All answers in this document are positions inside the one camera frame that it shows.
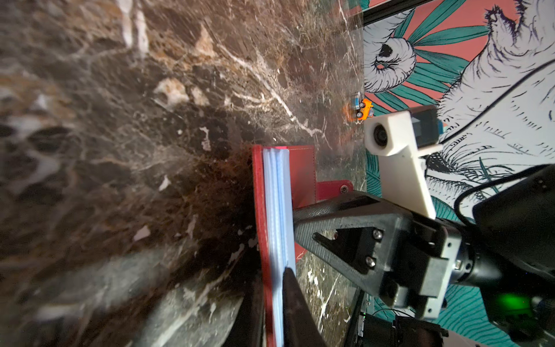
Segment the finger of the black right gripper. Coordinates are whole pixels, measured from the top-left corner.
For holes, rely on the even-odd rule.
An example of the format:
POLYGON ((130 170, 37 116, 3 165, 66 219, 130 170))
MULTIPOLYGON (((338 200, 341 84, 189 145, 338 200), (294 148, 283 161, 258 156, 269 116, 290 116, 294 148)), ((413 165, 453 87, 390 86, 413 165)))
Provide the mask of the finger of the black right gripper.
POLYGON ((296 209, 294 237, 363 291, 391 292, 390 282, 416 290, 411 234, 415 213, 382 198, 349 192, 296 209))

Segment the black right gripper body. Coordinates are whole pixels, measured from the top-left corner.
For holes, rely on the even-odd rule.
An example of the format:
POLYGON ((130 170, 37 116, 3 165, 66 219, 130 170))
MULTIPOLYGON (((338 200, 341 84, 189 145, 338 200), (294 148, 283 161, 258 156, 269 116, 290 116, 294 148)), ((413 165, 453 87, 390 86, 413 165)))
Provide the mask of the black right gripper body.
POLYGON ((380 299, 393 309, 411 308, 416 319, 435 320, 449 285, 468 277, 473 263, 464 225, 414 214, 396 241, 380 299))

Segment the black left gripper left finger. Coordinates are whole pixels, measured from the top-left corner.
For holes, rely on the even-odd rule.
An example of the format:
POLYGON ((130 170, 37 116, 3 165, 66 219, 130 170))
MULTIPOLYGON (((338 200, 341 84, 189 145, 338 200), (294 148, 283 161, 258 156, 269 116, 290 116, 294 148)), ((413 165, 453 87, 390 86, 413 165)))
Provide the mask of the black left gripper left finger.
POLYGON ((235 322, 223 343, 228 346, 262 346, 264 328, 264 294, 262 274, 257 273, 247 286, 235 322))

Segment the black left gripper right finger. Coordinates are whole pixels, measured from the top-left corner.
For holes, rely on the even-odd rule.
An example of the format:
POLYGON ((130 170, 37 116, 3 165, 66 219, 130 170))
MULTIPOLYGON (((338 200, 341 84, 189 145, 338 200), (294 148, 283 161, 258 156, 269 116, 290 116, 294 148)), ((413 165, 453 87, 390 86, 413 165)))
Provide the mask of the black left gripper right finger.
POLYGON ((283 339, 284 346, 325 346, 290 267, 283 273, 283 339))

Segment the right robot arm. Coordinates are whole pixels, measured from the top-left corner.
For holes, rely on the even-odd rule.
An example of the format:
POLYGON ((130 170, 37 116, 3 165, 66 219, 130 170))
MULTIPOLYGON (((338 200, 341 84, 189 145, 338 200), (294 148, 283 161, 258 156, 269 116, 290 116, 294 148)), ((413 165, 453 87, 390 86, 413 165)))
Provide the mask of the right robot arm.
POLYGON ((411 308, 367 318, 359 346, 444 346, 434 323, 451 284, 481 291, 489 322, 520 346, 554 345, 554 166, 488 182, 507 189, 473 219, 432 219, 362 192, 298 209, 294 236, 362 291, 411 308))

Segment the red leather card holder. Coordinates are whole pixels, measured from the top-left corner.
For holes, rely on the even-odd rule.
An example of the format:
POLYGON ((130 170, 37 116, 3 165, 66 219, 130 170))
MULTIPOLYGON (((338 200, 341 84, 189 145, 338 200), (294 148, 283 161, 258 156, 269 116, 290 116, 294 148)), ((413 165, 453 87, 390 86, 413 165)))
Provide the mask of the red leather card holder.
POLYGON ((284 346, 283 272, 306 250, 293 236, 293 211, 354 189, 348 180, 318 182, 312 146, 252 149, 257 240, 262 268, 265 341, 284 346))

